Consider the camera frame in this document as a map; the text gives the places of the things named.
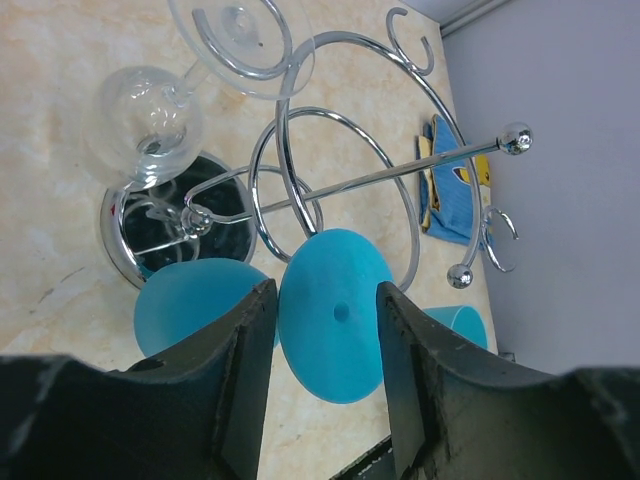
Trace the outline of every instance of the table surface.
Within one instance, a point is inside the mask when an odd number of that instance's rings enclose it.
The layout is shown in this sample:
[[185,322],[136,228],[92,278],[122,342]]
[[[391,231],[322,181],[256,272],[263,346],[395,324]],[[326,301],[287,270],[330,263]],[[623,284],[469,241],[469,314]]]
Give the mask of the table surface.
[[[388,0],[314,0],[306,7],[315,33],[349,30],[388,43]],[[417,13],[396,17],[402,45],[425,63],[420,37],[436,57],[430,83],[452,108],[438,25]],[[112,267],[97,233],[104,187],[79,158],[81,114],[89,95],[119,68],[149,64],[180,74],[195,60],[156,0],[6,0],[0,3],[0,351],[71,353],[104,369],[140,360],[132,328],[137,291]],[[211,76],[198,91],[210,134],[205,149],[237,167],[273,119],[272,102],[244,97]],[[414,159],[414,138],[435,113],[399,69],[351,45],[316,56],[313,77],[292,107],[315,105],[359,123],[396,164]],[[354,134],[321,118],[291,122],[297,173],[313,188],[382,168]],[[273,141],[264,161],[277,164]],[[416,176],[405,177],[417,200]],[[265,176],[261,200],[284,198]],[[386,256],[396,279],[409,261],[409,227],[393,182],[323,200],[326,228],[355,230]],[[293,252],[304,235],[291,211],[267,217],[277,241]],[[467,290],[446,281],[464,248],[421,236],[421,261],[408,295],[421,307],[468,304],[493,324],[481,262]],[[285,265],[258,241],[252,264],[279,280]],[[278,347],[265,420],[259,477],[326,479],[389,433],[384,389],[357,404],[316,399],[296,381]]]

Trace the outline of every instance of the metal hook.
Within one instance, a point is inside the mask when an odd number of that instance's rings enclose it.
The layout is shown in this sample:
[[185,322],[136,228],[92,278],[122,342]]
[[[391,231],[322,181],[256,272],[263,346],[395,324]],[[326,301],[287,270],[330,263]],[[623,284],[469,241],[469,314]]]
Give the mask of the metal hook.
[[427,37],[422,37],[420,41],[424,46],[424,51],[427,54],[427,61],[429,63],[427,64],[426,68],[420,68],[415,63],[413,63],[413,61],[408,57],[406,53],[404,53],[404,50],[398,43],[398,38],[396,36],[395,29],[393,28],[393,17],[395,17],[396,15],[401,15],[403,17],[406,17],[407,13],[408,13],[407,10],[400,7],[394,7],[391,10],[389,10],[389,13],[387,13],[387,35],[389,36],[389,41],[391,42],[391,45],[393,46],[394,50],[396,51],[398,56],[402,59],[402,61],[407,65],[407,67],[409,67],[412,71],[414,71],[418,75],[426,77],[430,75],[431,72],[433,72],[433,68],[435,67],[435,64],[436,64],[435,56],[433,55],[433,50],[431,49],[431,45],[429,45],[429,41],[427,40]]
[[489,226],[491,225],[491,216],[494,213],[497,213],[500,216],[500,218],[502,218],[504,223],[506,223],[509,230],[511,230],[511,235],[513,236],[514,240],[518,240],[518,238],[520,237],[518,236],[518,231],[516,230],[515,225],[511,221],[511,218],[509,218],[509,215],[504,213],[502,210],[500,210],[497,207],[494,207],[493,205],[489,205],[482,211],[482,222],[480,223],[480,229],[481,229],[482,241],[484,243],[485,253],[487,254],[487,257],[489,258],[489,260],[491,260],[491,263],[493,264],[494,267],[496,267],[502,273],[509,273],[513,271],[516,268],[516,266],[511,265],[505,268],[502,265],[500,265],[500,262],[498,261],[498,258],[496,257],[496,254],[493,251],[493,248],[491,247],[491,243],[489,239]]

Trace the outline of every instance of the metal rod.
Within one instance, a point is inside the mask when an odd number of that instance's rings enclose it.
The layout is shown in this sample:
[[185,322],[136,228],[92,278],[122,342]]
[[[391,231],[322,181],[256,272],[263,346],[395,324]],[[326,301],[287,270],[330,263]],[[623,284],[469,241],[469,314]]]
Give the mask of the metal rod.
[[[398,165],[397,167],[387,168],[385,170],[381,170],[379,172],[370,173],[368,175],[363,175],[358,178],[354,178],[352,180],[347,180],[346,182],[338,183],[335,185],[331,185],[328,187],[321,188],[319,190],[314,190],[313,192],[305,193],[302,198],[304,201],[311,200],[319,200],[321,198],[326,198],[331,195],[335,195],[337,193],[348,192],[350,190],[354,190],[356,188],[365,187],[367,185],[373,185],[375,183],[383,182],[385,180],[391,180],[396,177],[401,177],[404,175],[410,175],[412,173],[419,172],[421,170],[425,170],[427,168],[433,168],[439,165],[445,165],[447,163],[455,162],[457,160],[463,160],[465,158],[474,157],[476,155],[481,155],[484,153],[491,153],[499,150],[498,139],[494,142],[486,143],[480,146],[467,146],[458,148],[456,150],[451,150],[449,152],[441,153],[438,155],[432,155],[430,157],[421,158],[420,160],[416,160],[414,162],[405,163],[403,165]],[[246,167],[240,168],[237,171],[229,172],[229,173],[245,173]],[[206,185],[206,188],[211,188],[218,183],[229,180],[228,176],[220,176],[212,178],[207,182],[203,183]],[[190,207],[191,199],[194,196],[194,190],[187,194],[187,207]],[[291,206],[290,200],[282,200],[277,203],[273,203],[271,205],[267,205],[262,207],[261,210],[263,213],[275,212],[277,210],[282,210],[283,208],[287,208]],[[237,215],[230,215],[226,218],[225,224],[239,223],[249,220],[251,218],[251,214],[249,212],[239,213]],[[220,218],[218,215],[213,217],[214,221],[218,221]]]

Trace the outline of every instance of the metal ball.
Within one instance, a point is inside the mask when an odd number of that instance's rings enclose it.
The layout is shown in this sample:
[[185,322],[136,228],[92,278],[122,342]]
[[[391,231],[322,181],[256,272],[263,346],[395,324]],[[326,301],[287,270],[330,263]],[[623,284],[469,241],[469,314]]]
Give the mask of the metal ball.
[[473,282],[473,272],[466,265],[458,263],[453,265],[447,272],[447,281],[453,288],[462,290]]
[[533,132],[526,123],[510,123],[498,137],[498,147],[509,155],[520,155],[531,148]]

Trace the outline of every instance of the countertop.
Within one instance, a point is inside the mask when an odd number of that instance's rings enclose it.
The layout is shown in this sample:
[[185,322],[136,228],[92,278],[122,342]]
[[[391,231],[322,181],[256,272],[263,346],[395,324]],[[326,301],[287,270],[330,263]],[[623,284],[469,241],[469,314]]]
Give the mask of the countertop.
[[[350,30],[388,43],[388,0],[306,2],[315,33]],[[396,17],[402,45],[424,64],[420,37],[436,56],[428,78],[452,108],[438,25],[417,13]],[[137,291],[110,264],[98,238],[104,187],[79,158],[82,110],[105,76],[149,64],[176,74],[195,60],[156,0],[5,0],[0,3],[0,351],[70,353],[103,369],[126,369],[142,358],[132,328]],[[205,149],[235,167],[273,119],[273,102],[244,97],[211,76],[198,90],[207,117]],[[318,50],[313,77],[292,107],[316,105],[359,123],[396,164],[414,159],[414,137],[434,107],[399,69],[350,45]],[[291,122],[297,173],[314,188],[382,168],[353,133],[322,118]],[[265,162],[276,164],[273,141]],[[415,176],[405,177],[417,200]],[[283,198],[276,178],[261,181],[261,200]],[[344,227],[373,241],[394,276],[409,261],[409,227],[393,182],[322,202],[326,228]],[[291,211],[267,217],[289,252],[304,236]],[[421,307],[469,304],[495,338],[481,262],[458,291],[446,281],[464,248],[421,236],[421,261],[409,297]],[[285,265],[258,241],[252,264],[279,280]],[[259,477],[326,479],[388,435],[384,389],[348,406],[307,393],[274,352]]]

